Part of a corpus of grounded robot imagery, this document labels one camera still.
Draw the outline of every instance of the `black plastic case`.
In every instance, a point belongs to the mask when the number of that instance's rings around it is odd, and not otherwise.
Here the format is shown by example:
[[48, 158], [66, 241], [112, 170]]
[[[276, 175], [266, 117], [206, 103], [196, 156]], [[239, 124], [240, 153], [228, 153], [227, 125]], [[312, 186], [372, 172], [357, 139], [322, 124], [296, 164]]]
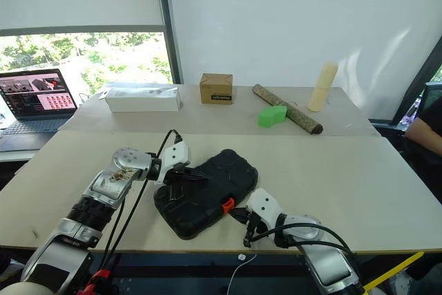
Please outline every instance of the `black plastic case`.
[[[256, 186], [258, 171], [233, 150], [223, 150], [194, 169], [189, 175], [205, 175], [199, 180], [181, 177], [175, 184], [160, 187], [155, 206], [165, 221], [183, 240], [190, 240], [221, 219]], [[171, 191], [177, 191], [171, 199]]]

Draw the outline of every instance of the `laptop screen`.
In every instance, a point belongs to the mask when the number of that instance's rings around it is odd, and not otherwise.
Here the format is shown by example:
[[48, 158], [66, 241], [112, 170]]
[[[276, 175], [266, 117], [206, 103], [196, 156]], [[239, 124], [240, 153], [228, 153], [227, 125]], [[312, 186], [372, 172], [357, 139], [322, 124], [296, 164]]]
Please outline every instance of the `laptop screen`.
[[58, 69], [0, 74], [0, 93], [17, 119], [72, 114], [77, 109]]

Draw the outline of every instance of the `laptop keyboard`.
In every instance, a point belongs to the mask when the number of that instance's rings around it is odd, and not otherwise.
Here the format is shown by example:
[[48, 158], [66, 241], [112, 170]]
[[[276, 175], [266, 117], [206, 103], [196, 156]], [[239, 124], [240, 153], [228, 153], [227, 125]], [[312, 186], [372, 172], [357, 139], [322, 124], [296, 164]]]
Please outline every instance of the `laptop keyboard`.
[[2, 135], [10, 134], [29, 134], [29, 133], [54, 133], [64, 124], [67, 119], [50, 119], [50, 120], [30, 120], [23, 122], [14, 122]]

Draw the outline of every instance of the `white cable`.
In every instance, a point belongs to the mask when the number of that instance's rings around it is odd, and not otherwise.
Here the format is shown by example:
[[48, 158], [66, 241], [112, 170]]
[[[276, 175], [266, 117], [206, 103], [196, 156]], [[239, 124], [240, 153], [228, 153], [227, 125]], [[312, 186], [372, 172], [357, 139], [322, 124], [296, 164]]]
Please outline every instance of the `white cable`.
[[232, 277], [230, 277], [229, 286], [227, 287], [227, 295], [229, 295], [230, 285], [232, 284], [232, 280], [233, 280], [233, 277], [235, 276], [235, 273], [239, 270], [239, 268], [240, 268], [241, 266], [244, 266], [244, 265], [246, 265], [246, 264], [249, 264], [253, 259], [256, 258], [256, 256], [257, 256], [257, 254], [255, 254], [255, 256], [253, 256], [253, 257], [250, 258], [249, 260], [243, 262], [243, 264], [239, 264], [238, 267], [235, 268], [235, 271], [233, 271]]

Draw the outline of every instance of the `green foam block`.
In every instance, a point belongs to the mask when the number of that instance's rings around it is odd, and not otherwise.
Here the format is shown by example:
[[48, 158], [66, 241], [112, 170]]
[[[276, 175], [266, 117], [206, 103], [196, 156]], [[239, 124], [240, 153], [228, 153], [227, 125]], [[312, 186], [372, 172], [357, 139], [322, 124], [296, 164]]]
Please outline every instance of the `green foam block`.
[[274, 124], [283, 122], [285, 120], [286, 113], [286, 106], [267, 107], [261, 111], [258, 124], [261, 127], [272, 127]]

